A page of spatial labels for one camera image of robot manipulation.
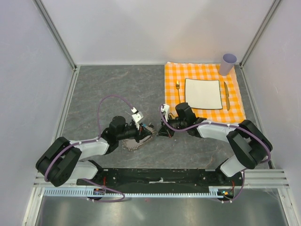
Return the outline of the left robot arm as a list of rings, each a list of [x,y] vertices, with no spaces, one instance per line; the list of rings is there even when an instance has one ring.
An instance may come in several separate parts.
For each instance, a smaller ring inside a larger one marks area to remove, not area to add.
[[[57,138],[36,162],[36,169],[44,180],[55,187],[66,183],[70,178],[87,178],[93,185],[103,181],[101,167],[89,159],[96,155],[106,155],[118,148],[119,143],[128,150],[144,145],[152,138],[155,130],[148,125],[122,116],[113,117],[109,126],[96,138],[70,141],[65,137]]]

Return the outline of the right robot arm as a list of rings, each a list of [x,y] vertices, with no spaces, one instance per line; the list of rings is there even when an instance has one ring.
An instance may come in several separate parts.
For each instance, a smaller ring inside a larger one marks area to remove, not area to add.
[[[197,117],[188,103],[180,103],[175,109],[177,116],[173,118],[169,105],[159,107],[158,135],[172,137],[175,132],[187,132],[193,137],[220,140],[231,146],[234,155],[221,163],[215,174],[218,184],[227,185],[236,173],[270,161],[272,144],[250,120],[230,124],[214,122]]]

